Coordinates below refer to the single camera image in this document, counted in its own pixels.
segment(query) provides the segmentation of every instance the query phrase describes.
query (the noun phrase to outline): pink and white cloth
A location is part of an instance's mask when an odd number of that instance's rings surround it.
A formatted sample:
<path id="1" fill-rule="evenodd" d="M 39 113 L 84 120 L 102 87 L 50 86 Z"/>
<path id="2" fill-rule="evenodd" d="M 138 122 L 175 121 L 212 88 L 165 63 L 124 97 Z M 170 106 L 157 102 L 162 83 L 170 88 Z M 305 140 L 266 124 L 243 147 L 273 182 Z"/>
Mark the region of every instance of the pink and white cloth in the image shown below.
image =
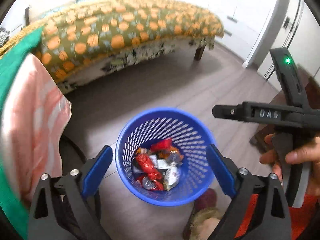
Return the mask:
<path id="1" fill-rule="evenodd" d="M 1 153 L 12 190 L 28 205 L 43 173 L 62 176 L 60 136 L 71 103 L 42 63 L 28 54 L 10 88 L 1 125 Z"/>

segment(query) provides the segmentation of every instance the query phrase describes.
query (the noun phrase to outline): wooden floor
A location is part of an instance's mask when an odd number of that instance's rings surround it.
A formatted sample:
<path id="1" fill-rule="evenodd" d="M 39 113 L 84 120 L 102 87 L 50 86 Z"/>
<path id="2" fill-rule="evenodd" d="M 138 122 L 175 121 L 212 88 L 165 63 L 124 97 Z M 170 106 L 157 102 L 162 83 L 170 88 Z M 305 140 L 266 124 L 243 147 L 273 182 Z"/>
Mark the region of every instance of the wooden floor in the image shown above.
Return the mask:
<path id="1" fill-rule="evenodd" d="M 108 144 L 115 149 L 124 125 L 137 113 L 158 106 L 177 107 L 197 116 L 214 134 L 218 149 L 238 167 L 267 175 L 259 153 L 249 144 L 256 124 L 215 119 L 215 104 L 270 102 L 276 91 L 255 70 L 216 46 L 194 61 L 195 48 L 184 49 L 106 76 L 67 95 L 72 118 L 65 134 L 93 158 Z M 230 202 L 217 182 L 218 208 Z M 147 204 L 123 185 L 113 161 L 100 186 L 101 224 L 114 240 L 179 240 L 192 203 L 164 208 Z"/>

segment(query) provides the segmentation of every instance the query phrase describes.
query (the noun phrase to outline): perforated basket wall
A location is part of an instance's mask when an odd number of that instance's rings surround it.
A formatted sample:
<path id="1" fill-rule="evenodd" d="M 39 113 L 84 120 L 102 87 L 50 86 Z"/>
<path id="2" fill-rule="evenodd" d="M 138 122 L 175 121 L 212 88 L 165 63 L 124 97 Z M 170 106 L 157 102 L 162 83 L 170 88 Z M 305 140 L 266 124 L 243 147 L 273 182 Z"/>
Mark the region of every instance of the perforated basket wall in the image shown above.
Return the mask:
<path id="1" fill-rule="evenodd" d="M 138 147 L 172 138 L 184 155 L 179 184 L 170 191 L 149 191 L 136 182 L 131 161 Z M 189 203 L 204 193 L 214 175 L 206 159 L 206 147 L 215 143 L 211 132 L 194 116 L 175 108 L 155 108 L 132 119 L 116 145 L 116 166 L 126 187 L 140 199 L 160 206 Z"/>

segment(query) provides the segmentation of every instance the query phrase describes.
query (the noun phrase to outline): bed leg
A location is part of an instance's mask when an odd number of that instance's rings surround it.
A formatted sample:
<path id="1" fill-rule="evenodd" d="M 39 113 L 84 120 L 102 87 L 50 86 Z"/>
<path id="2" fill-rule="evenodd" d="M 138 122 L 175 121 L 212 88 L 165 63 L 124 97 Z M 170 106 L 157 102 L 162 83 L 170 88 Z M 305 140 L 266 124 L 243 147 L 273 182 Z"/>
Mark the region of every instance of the bed leg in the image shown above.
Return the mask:
<path id="1" fill-rule="evenodd" d="M 205 46 L 199 47 L 199 48 L 196 50 L 195 60 L 201 60 L 201 57 L 202 57 L 204 48 L 205 48 Z"/>

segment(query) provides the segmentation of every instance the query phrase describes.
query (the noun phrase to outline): silver bolt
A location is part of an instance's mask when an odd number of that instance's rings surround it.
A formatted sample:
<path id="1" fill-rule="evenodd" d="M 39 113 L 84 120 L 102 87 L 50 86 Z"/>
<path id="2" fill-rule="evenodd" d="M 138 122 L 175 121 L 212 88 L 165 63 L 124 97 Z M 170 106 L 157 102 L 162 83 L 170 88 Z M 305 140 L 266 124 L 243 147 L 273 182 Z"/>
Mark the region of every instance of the silver bolt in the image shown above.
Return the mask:
<path id="1" fill-rule="evenodd" d="M 49 175 L 46 173 L 41 175 L 42 180 L 46 180 L 48 177 L 49 177 Z"/>
<path id="2" fill-rule="evenodd" d="M 79 174 L 79 170 L 78 169 L 74 169 L 74 170 L 70 171 L 70 175 L 71 176 L 76 176 L 78 174 Z"/>
<path id="3" fill-rule="evenodd" d="M 239 172 L 240 172 L 242 175 L 247 175 L 249 171 L 248 171 L 246 168 L 240 168 L 240 169 L 239 169 Z"/>
<path id="4" fill-rule="evenodd" d="M 278 179 L 278 176 L 275 173 L 270 173 L 269 176 L 271 179 Z"/>

